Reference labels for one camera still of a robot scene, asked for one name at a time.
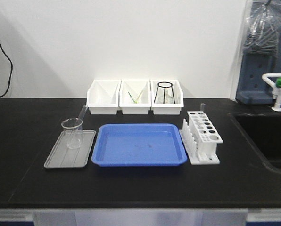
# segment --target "sink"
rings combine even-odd
[[[237,127],[273,170],[281,171],[281,115],[234,115]]]

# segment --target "black lab counter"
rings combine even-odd
[[[62,128],[85,99],[0,99],[0,208],[281,208],[281,174],[268,170],[229,113],[280,114],[228,99],[185,99],[180,115],[90,115],[84,129],[109,123],[172,123],[206,103],[224,140],[220,165],[45,169]]]

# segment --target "test tube rack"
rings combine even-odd
[[[223,143],[215,127],[203,111],[187,112],[180,134],[192,165],[220,164],[217,144]]]

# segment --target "blue tray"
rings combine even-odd
[[[177,166],[187,160],[172,124],[106,124],[100,127],[91,160],[99,166]]]

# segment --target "beaker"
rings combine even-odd
[[[81,147],[83,141],[82,123],[82,119],[79,118],[69,118],[61,123],[68,148],[77,149]]]

